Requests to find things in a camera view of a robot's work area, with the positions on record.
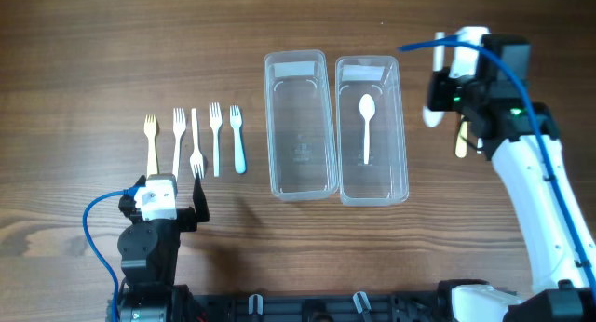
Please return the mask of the white upside-down plastic spoon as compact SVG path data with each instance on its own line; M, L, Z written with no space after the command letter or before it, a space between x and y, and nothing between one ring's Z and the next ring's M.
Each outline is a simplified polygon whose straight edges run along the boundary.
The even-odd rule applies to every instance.
M444 47L433 49L433 71L441 71L444 65ZM436 127L444 116L444 112L431 111L427 106L423 107L423 121L427 127Z

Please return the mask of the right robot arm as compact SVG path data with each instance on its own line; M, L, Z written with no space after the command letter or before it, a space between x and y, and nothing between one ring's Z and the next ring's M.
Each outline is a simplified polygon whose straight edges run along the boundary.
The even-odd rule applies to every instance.
M522 299L480 280L439 285L437 311L453 321L592 321L595 242L562 160L547 105L527 89L531 46L521 36L465 27L427 42L433 74L424 119L456 112L504 183L524 239L533 296Z

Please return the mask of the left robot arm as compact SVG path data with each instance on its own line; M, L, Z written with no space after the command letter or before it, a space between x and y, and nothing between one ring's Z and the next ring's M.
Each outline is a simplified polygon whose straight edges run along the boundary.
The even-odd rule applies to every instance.
M107 321L207 321L208 313L186 285L175 283L180 235L210 220L202 179L194 178L188 208L176 206L171 174L141 176L120 197L118 207L131 221L117 241L125 278L116 284Z

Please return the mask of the yellow plastic spoon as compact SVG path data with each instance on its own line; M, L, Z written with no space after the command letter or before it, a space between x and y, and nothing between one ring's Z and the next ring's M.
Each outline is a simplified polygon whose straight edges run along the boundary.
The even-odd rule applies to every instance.
M460 121L454 153L458 158L464 158L467 155L467 121L464 118Z

